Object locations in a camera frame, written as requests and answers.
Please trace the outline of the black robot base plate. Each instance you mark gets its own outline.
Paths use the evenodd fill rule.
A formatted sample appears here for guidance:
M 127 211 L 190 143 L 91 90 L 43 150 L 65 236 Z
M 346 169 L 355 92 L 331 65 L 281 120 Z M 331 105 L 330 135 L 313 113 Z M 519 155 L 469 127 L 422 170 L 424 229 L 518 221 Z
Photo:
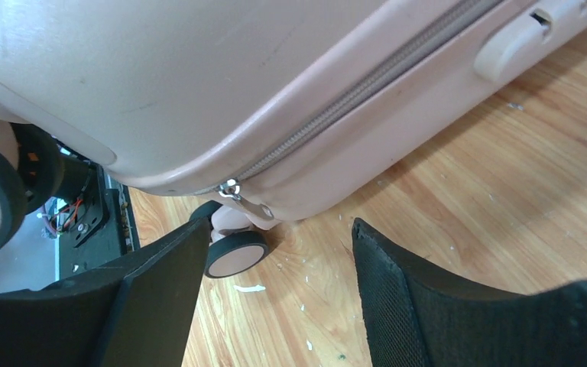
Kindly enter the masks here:
M 57 281 L 104 265 L 141 247 L 129 189 L 90 164 L 75 219 L 55 245 Z

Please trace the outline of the pink suitcase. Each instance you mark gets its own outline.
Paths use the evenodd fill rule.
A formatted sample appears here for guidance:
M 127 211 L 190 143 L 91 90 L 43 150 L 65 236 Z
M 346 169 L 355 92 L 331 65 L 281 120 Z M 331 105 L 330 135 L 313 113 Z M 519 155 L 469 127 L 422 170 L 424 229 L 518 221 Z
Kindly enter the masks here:
M 204 196 L 226 278 L 586 28 L 587 1 L 0 1 L 0 147 L 37 127 Z

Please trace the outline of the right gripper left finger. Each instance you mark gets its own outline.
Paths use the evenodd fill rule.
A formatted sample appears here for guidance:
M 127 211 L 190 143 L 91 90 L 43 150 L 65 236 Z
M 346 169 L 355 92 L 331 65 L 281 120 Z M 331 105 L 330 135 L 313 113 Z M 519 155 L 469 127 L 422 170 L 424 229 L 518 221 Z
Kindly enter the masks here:
M 39 291 L 0 294 L 0 366 L 179 366 L 210 228 L 157 241 Z

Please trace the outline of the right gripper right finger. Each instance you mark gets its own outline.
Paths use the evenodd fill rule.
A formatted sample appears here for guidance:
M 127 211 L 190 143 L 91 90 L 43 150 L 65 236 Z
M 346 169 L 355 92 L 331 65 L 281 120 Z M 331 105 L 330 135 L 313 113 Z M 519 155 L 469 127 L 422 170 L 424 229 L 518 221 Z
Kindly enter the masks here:
M 352 249 L 374 366 L 587 366 L 587 280 L 531 295 L 503 291 L 359 218 Z

